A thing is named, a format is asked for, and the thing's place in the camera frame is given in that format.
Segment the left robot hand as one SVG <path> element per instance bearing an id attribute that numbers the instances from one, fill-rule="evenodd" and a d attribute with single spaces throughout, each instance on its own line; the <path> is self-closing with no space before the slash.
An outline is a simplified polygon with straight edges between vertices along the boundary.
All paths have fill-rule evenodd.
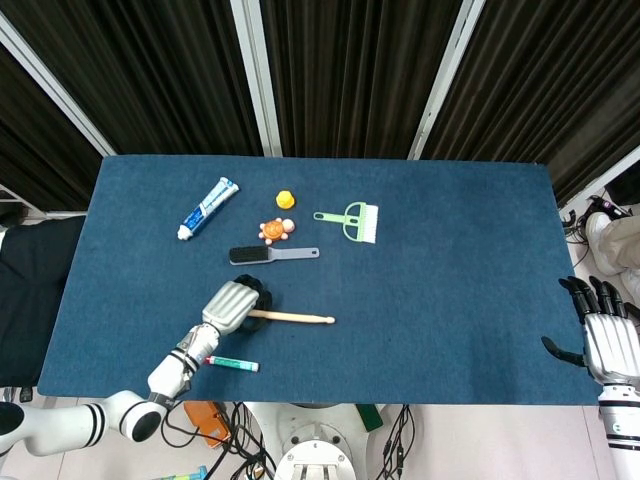
<path id="1" fill-rule="evenodd" d="M 202 321 L 220 335 L 229 335 L 241 328 L 250 311 L 268 310 L 272 300 L 271 292 L 260 280 L 243 274 L 217 291 L 202 310 Z"/>

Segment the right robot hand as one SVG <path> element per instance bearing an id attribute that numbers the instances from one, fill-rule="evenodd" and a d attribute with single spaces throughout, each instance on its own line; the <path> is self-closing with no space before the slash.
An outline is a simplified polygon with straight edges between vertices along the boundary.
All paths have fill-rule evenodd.
<path id="1" fill-rule="evenodd" d="M 635 322 L 639 309 L 625 302 L 616 287 L 591 276 L 575 276 L 558 283 L 570 295 L 581 325 L 584 347 L 581 353 L 559 348 L 549 337 L 541 338 L 556 359 L 585 368 L 601 385 L 639 386 L 639 333 Z"/>

